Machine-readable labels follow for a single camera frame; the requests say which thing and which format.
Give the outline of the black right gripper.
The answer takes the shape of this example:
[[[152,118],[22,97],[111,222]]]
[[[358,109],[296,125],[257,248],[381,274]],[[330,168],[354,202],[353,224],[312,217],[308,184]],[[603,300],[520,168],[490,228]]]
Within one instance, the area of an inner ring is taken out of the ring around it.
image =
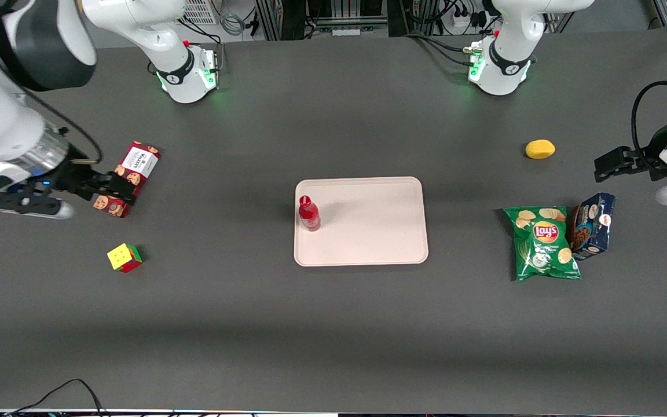
[[[77,159],[87,159],[87,156],[83,152],[67,152],[64,160],[50,171],[42,166],[27,169],[31,177],[21,186],[20,200],[28,201],[35,195],[46,196],[56,191],[72,193],[85,201],[100,195],[126,204],[135,203],[137,187],[132,182],[113,171],[93,171],[90,163],[77,163]]]

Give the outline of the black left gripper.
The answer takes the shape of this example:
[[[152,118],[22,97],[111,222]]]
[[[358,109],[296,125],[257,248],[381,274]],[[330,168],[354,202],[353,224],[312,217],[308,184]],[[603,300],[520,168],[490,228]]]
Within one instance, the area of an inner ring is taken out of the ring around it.
[[[632,149],[619,146],[593,161],[595,182],[601,183],[610,177],[623,174],[649,173],[651,178],[667,178],[667,163],[660,156],[667,149],[667,125],[657,130],[650,143]]]

